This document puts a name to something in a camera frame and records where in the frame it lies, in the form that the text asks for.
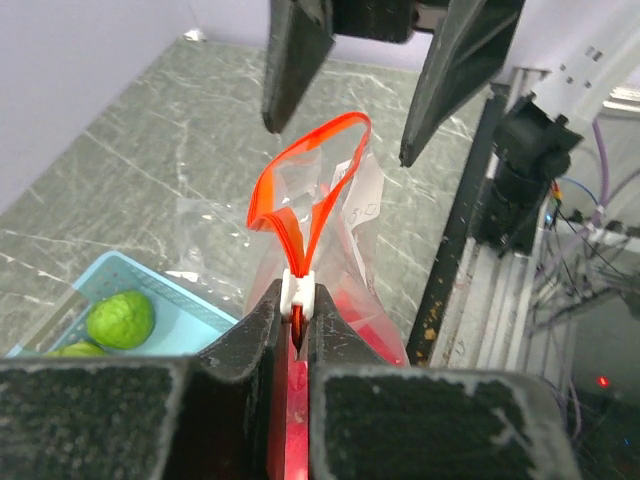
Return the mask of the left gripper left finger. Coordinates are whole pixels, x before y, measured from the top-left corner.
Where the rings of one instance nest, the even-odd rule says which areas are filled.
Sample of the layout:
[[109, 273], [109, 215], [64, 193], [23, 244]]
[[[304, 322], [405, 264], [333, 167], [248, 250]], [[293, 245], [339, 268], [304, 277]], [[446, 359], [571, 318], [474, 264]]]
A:
[[279, 479], [281, 284], [195, 356], [1, 364], [5, 479]]

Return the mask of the clear orange-zip bag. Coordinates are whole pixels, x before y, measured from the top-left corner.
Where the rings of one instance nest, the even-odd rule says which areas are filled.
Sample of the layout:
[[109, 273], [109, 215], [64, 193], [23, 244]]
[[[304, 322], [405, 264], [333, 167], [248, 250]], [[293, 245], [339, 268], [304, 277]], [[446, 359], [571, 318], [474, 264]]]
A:
[[371, 133], [340, 115], [258, 177], [246, 224], [269, 247], [245, 316], [199, 352], [174, 478], [402, 476], [408, 358], [366, 262], [383, 189]]

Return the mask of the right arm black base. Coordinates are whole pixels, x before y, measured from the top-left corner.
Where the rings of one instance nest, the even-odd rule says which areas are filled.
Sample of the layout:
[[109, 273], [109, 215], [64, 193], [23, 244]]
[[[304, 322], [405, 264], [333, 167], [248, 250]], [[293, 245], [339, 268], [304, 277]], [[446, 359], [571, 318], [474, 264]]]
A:
[[537, 219], [551, 184], [570, 167], [570, 153], [583, 136], [567, 128], [568, 120], [549, 117], [529, 94], [518, 99], [496, 127], [498, 158], [477, 238], [499, 257], [529, 254]]

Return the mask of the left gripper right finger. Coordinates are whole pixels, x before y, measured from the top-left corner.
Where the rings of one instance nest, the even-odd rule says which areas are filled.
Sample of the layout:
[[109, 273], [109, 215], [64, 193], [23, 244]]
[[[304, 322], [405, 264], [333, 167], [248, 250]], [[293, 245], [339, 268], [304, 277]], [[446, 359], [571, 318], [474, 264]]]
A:
[[542, 380], [387, 363], [318, 286], [309, 332], [313, 479], [577, 479]]

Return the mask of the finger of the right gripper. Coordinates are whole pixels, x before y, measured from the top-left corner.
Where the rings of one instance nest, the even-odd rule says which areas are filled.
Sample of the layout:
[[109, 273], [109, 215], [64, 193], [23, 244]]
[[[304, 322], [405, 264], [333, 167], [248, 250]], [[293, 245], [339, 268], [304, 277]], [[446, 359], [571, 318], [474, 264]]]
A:
[[330, 1], [270, 2], [262, 119], [281, 133], [334, 45]]
[[420, 1], [443, 8], [410, 104], [399, 159], [411, 167], [438, 128], [503, 68], [522, 1]]

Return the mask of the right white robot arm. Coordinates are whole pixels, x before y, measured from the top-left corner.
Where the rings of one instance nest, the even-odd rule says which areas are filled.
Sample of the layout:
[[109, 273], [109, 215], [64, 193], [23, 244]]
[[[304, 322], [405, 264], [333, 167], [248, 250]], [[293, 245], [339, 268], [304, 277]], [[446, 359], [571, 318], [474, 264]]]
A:
[[399, 158], [411, 166], [438, 127], [490, 82], [517, 70], [542, 78], [534, 105], [579, 133], [639, 64], [635, 1], [274, 1], [262, 119], [279, 133], [339, 36], [391, 44], [432, 41], [416, 84]]

